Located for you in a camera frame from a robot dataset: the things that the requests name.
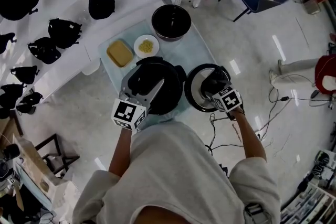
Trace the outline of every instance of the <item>floor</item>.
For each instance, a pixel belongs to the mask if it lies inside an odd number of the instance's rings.
[[[277,61],[281,58],[275,40],[282,47],[285,63],[290,63],[324,55],[329,32],[333,31],[324,9],[316,15],[308,15],[302,5],[293,1],[259,14],[244,15],[236,23],[232,20],[245,9],[240,0],[222,0],[220,3],[206,0],[197,9],[191,2],[183,0],[182,6],[190,13],[217,63],[229,70],[255,130],[267,123],[272,107],[268,101],[271,89],[268,71],[270,68],[276,71]],[[308,98],[311,90],[297,94],[299,98]],[[291,92],[279,93],[280,97],[287,95],[292,96]],[[58,133],[65,148],[80,155],[80,160],[73,165],[73,182],[79,190],[99,168],[98,164],[108,167],[111,161],[120,132],[110,120],[116,97],[108,75],[100,67],[90,76],[77,75],[55,94],[52,102],[39,106],[34,115],[19,117],[26,137],[34,144]],[[284,105],[279,102],[272,116]],[[177,120],[188,124],[208,144],[213,137],[208,117],[208,114],[190,108]],[[283,202],[294,193],[312,167],[317,151],[329,147],[334,120],[335,111],[326,106],[311,108],[307,101],[291,100],[271,122],[263,144]],[[215,146],[240,144],[236,123],[224,120],[217,121],[215,126]],[[214,157],[231,170],[244,158],[244,150],[221,147],[214,151]]]

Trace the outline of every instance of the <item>black bag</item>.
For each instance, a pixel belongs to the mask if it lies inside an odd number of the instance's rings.
[[[39,0],[0,0],[0,15],[7,20],[20,20],[28,13],[36,12],[32,9]]]
[[[32,94],[23,97],[16,109],[21,113],[29,113],[33,109],[33,105],[38,104],[42,98],[42,94],[33,92]]]
[[[7,43],[11,41],[12,43],[16,42],[13,38],[15,33],[8,33],[6,35],[0,35],[0,54],[3,54],[7,48]]]
[[[33,67],[16,67],[12,68],[10,72],[16,76],[16,78],[24,84],[33,84],[35,76],[38,75],[40,70],[37,70],[37,66]]]
[[[55,42],[50,37],[43,37],[28,44],[30,52],[47,65],[55,62],[61,57],[61,53],[56,49]]]
[[[48,32],[58,48],[67,49],[78,44],[76,41],[80,37],[81,26],[69,20],[53,19],[49,22]]]
[[[89,0],[89,13],[95,20],[108,18],[114,9],[114,0]]]
[[[0,119],[4,120],[9,117],[9,109],[0,108]]]
[[[23,84],[8,84],[0,87],[5,93],[0,95],[0,106],[5,109],[13,109],[17,99],[23,94]]]

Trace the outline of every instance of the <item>black pot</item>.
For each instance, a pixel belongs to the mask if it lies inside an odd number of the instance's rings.
[[[180,6],[165,5],[154,12],[152,25],[156,34],[163,40],[177,41],[189,31],[191,18]]]
[[[162,57],[148,57],[136,63],[140,68],[128,81],[132,92],[148,94],[162,79],[164,83],[157,96],[151,102],[148,114],[164,115],[177,107],[183,93],[185,71],[181,66],[173,66]]]

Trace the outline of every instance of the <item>light blue tray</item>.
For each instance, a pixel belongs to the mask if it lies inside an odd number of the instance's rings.
[[[101,61],[118,93],[121,88],[122,78],[136,66],[136,62],[141,60],[138,56],[136,56],[133,50],[133,44],[139,36],[145,34],[153,35],[158,39],[160,43],[160,50],[156,56],[163,57],[164,60],[170,62],[174,66],[182,66],[187,75],[191,70],[203,63],[216,63],[213,55],[209,51],[206,43],[200,36],[194,24],[192,24],[189,32],[184,35],[182,39],[176,42],[166,42],[161,40],[156,35],[150,21],[144,20],[126,29],[122,33],[106,40],[98,47]],[[117,39],[121,39],[134,54],[134,59],[132,62],[123,68],[117,67],[106,53],[106,50],[110,44]],[[188,107],[190,107],[190,105],[183,93],[178,106],[173,111],[162,116],[149,115],[141,123],[139,129],[142,130],[150,125],[171,120],[185,111]]]

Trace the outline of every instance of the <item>white plate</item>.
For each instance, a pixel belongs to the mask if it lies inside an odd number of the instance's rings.
[[[144,53],[142,51],[139,50],[139,46],[145,41],[145,40],[149,40],[151,42],[153,42],[153,49],[151,52],[149,53]],[[156,37],[152,36],[152,35],[142,35],[140,37],[138,37],[136,39],[136,41],[134,42],[134,51],[136,53],[136,55],[138,55],[140,58],[146,58],[146,57],[151,57],[157,54],[157,52],[159,51],[159,41],[157,40]]]

